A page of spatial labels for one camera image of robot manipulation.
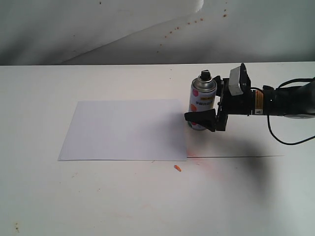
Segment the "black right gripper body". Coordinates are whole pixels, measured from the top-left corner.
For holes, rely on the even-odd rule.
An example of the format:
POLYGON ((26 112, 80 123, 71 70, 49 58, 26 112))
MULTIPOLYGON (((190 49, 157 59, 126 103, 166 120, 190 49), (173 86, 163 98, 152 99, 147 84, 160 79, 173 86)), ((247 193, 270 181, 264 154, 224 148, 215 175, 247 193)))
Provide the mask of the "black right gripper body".
POLYGON ((231 95, 228 78, 221 80, 217 93, 220 97, 216 116, 216 130, 225 131, 229 115, 263 115, 264 94, 259 88, 252 88, 250 82, 245 83, 245 91, 241 95, 231 95))

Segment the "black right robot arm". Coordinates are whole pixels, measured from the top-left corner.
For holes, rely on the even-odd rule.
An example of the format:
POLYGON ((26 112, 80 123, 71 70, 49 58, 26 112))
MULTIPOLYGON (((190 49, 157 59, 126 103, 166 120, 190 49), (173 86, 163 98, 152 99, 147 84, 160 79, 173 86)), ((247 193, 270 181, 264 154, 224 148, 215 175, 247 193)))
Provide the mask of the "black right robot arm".
POLYGON ((253 88, 249 78, 241 95, 231 95, 229 78, 220 80, 217 96, 218 110, 188 112, 185 120, 215 132, 225 131, 229 115, 281 116, 291 118, 313 118, 315 116, 315 80, 293 79, 277 88, 264 85, 253 88))

